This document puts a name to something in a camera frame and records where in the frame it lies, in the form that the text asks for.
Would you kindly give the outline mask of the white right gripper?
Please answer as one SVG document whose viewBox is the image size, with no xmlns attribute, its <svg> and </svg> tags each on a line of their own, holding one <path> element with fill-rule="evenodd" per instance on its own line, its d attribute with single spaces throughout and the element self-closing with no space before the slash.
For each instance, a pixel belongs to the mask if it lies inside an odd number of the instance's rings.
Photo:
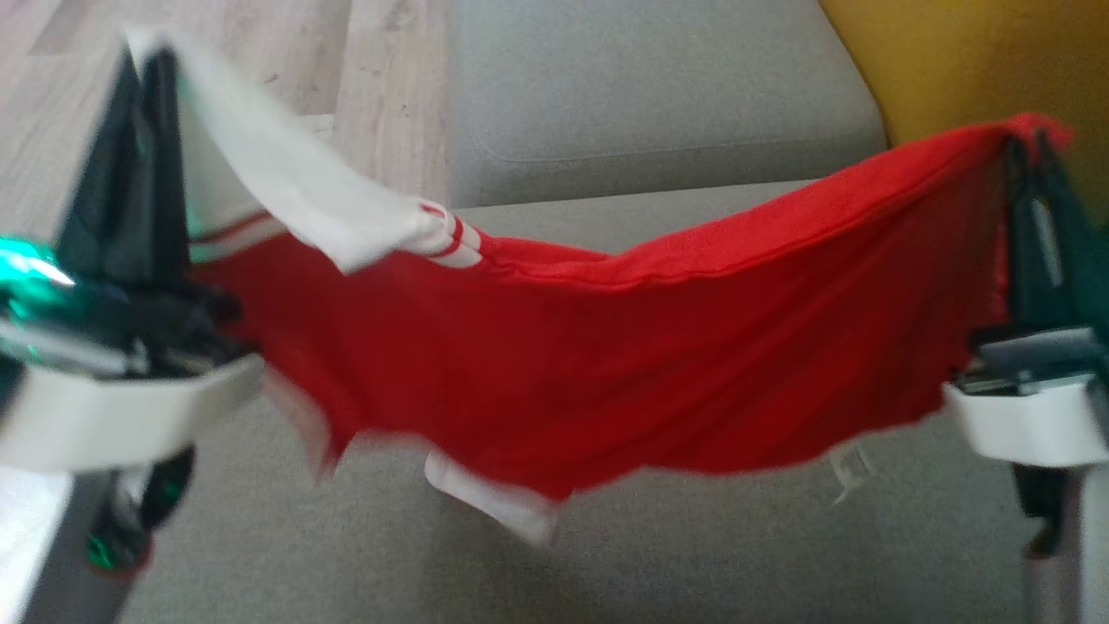
<svg viewBox="0 0 1109 624">
<path fill-rule="evenodd" d="M 1054 327 L 1067 319 L 1064 274 L 1078 320 L 1109 328 L 1109 238 L 1086 214 L 1049 139 L 1039 141 L 1040 170 L 1019 139 L 1009 140 L 1005 166 L 1007 307 L 1026 330 L 981 335 L 970 366 L 945 383 L 945 407 L 981 457 L 1106 466 L 1109 345 L 1092 328 Z"/>
</svg>

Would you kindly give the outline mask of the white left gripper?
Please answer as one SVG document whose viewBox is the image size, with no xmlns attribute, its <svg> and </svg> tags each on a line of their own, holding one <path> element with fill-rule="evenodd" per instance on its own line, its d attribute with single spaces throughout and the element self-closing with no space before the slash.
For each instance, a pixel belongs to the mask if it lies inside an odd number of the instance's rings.
<svg viewBox="0 0 1109 624">
<path fill-rule="evenodd" d="M 144 68 L 154 131 L 152 282 L 133 236 L 142 168 L 141 80 L 119 60 L 55 253 L 0 238 L 0 466 L 100 471 L 179 454 L 260 390 L 261 356 L 218 333 L 235 303 L 190 272 L 179 60 Z"/>
</svg>

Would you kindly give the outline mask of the red shorts with white trim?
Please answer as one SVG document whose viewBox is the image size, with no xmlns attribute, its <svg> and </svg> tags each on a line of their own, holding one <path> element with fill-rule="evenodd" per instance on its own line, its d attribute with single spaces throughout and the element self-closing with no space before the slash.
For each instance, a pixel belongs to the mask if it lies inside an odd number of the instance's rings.
<svg viewBox="0 0 1109 624">
<path fill-rule="evenodd" d="M 1021 114 L 865 158 L 619 254 L 491 236 L 363 177 L 183 35 L 191 260 L 230 331 L 321 418 L 433 443 L 437 489 L 541 541 L 574 492 L 645 469 L 800 466 L 918 423 L 1003 319 L 1003 149 L 1068 133 Z"/>
</svg>

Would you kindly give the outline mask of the small grey sofa cushion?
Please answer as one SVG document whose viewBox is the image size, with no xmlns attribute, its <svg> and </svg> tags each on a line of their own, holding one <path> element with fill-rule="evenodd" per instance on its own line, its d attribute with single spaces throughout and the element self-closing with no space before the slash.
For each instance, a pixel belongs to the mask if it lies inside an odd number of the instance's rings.
<svg viewBox="0 0 1109 624">
<path fill-rule="evenodd" d="M 814 180 L 886 145 L 820 0 L 451 0 L 451 208 Z"/>
</svg>

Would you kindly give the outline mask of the large grey sofa seat cushion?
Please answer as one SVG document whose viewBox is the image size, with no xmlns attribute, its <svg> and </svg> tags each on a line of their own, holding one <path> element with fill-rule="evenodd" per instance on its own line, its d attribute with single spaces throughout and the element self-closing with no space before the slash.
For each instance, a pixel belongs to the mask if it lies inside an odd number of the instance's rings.
<svg viewBox="0 0 1109 624">
<path fill-rule="evenodd" d="M 641 473 L 576 497 L 532 548 L 424 477 L 426 447 L 363 441 L 316 470 L 258 400 L 197 473 L 120 624 L 1021 624 L 1011 470 L 935 416 L 831 466 Z"/>
</svg>

